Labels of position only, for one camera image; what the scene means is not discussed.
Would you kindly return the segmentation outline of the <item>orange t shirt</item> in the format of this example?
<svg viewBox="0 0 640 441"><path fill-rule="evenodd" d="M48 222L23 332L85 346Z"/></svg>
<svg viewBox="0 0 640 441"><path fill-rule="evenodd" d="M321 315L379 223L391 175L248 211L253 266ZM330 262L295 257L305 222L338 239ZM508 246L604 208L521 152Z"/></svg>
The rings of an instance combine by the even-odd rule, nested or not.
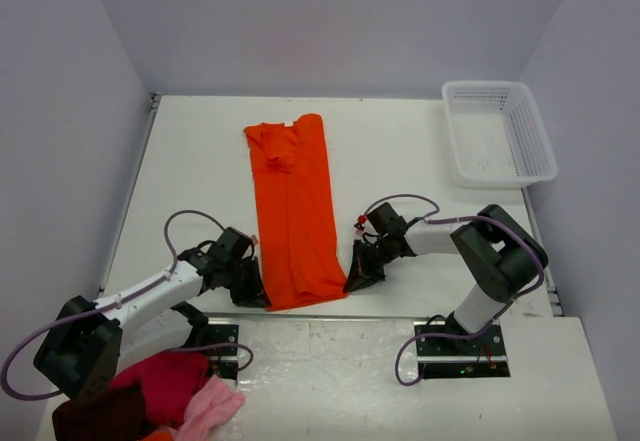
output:
<svg viewBox="0 0 640 441"><path fill-rule="evenodd" d="M254 182L262 277L271 311L342 299L323 119L244 129Z"/></svg>

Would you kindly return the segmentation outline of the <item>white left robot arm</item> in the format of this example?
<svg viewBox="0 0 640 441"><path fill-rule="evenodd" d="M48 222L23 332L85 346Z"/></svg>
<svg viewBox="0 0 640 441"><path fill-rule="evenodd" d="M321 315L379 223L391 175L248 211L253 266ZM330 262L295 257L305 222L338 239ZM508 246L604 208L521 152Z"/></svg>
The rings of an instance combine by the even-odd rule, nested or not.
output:
<svg viewBox="0 0 640 441"><path fill-rule="evenodd" d="M72 298L40 345L36 370L69 399L87 403L117 374L161 352L236 354L243 348L237 327L211 324L192 301L222 288L237 306L269 307L256 245L228 227L215 240L174 252L164 271L132 288L94 301Z"/></svg>

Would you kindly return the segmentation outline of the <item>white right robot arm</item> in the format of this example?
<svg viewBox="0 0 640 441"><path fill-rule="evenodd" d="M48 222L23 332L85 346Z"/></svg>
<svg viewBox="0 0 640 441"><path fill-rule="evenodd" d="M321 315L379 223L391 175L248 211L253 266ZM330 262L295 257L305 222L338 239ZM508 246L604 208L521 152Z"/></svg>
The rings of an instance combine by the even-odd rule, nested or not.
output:
<svg viewBox="0 0 640 441"><path fill-rule="evenodd" d="M384 281L385 266L399 258L461 257L475 285L444 325L422 338L446 343L459 354L471 352L516 300L538 289L549 264L541 245L497 204L471 216L407 220L384 200L360 215L355 228L345 293Z"/></svg>

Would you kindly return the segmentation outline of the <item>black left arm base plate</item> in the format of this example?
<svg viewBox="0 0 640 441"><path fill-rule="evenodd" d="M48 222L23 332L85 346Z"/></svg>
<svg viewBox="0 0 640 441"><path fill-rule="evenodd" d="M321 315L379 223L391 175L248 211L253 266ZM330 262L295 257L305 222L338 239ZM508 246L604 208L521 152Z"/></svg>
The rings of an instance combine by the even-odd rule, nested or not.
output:
<svg viewBox="0 0 640 441"><path fill-rule="evenodd" d="M238 338L238 324L229 321L208 324L202 344L215 344L214 348L202 352L209 361L208 376L216 375L233 381L238 379L239 349L235 345Z"/></svg>

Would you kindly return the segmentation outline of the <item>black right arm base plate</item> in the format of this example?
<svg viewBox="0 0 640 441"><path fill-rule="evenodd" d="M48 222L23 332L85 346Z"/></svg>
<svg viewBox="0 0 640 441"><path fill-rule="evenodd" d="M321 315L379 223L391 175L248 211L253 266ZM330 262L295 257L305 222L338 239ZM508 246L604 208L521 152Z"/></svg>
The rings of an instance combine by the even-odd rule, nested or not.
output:
<svg viewBox="0 0 640 441"><path fill-rule="evenodd" d="M443 317L414 324L415 335L444 332ZM418 373L424 380L508 378L511 375L499 324L468 341L422 336L415 347Z"/></svg>

